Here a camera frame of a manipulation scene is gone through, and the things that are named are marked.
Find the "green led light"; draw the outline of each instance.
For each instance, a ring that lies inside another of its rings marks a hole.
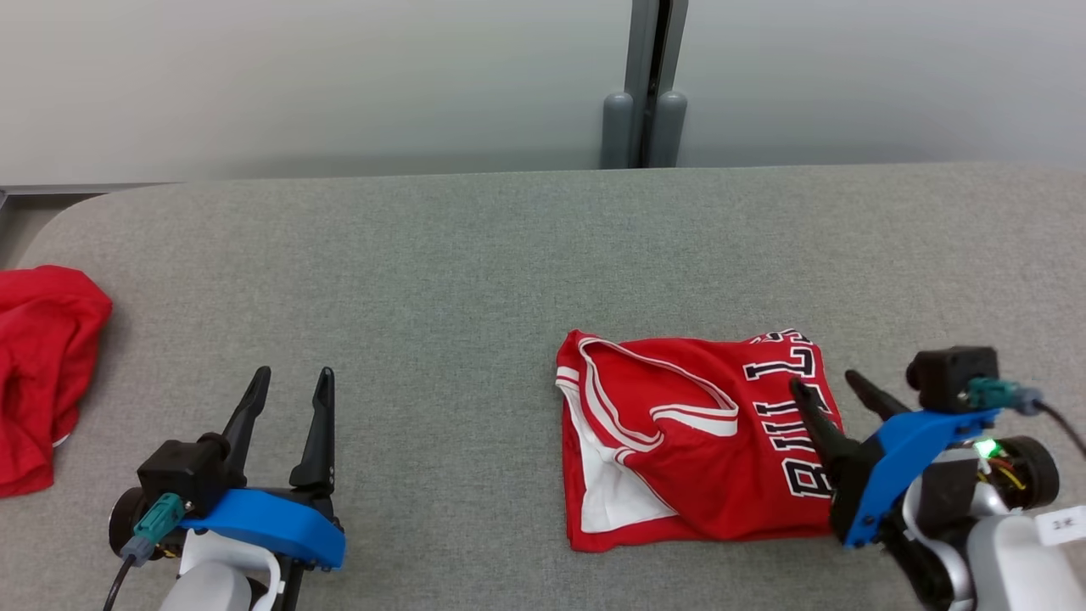
[[[995,440],[977,440],[973,442],[973,449],[983,458],[992,458],[999,454],[999,443]]]

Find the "white label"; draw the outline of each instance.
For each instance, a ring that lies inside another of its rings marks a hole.
[[[1086,538],[1086,507],[1078,506],[1049,513],[1036,519],[1040,543],[1058,546],[1068,542]]]

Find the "gray table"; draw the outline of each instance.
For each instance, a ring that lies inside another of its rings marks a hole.
[[[555,352],[745,339],[795,327],[842,379],[909,397],[920,348],[992,344],[1084,424],[1086,176],[1006,165],[660,169],[163,186],[96,198],[23,264],[85,269],[113,296],[97,382],[49,491],[0,501],[4,609],[101,604],[105,518],[166,438],[219,430],[257,366],[272,393],[255,485],[298,461],[323,366],[337,372],[344,570],[304,609],[914,609],[875,549],[831,539],[569,550]],[[1086,472],[1063,466],[1057,507]],[[1082,547],[1072,548],[1086,570]],[[167,561],[117,609],[154,608]]]

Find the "bulls jersey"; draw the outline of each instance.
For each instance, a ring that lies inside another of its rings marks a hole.
[[[841,417],[819,348],[796,331],[623,344],[573,331],[557,364],[573,549],[830,533],[830,484],[788,381]]]

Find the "floor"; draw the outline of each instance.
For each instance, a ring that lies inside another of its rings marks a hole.
[[[53,216],[90,194],[11,195],[0,203],[0,269],[12,269]]]

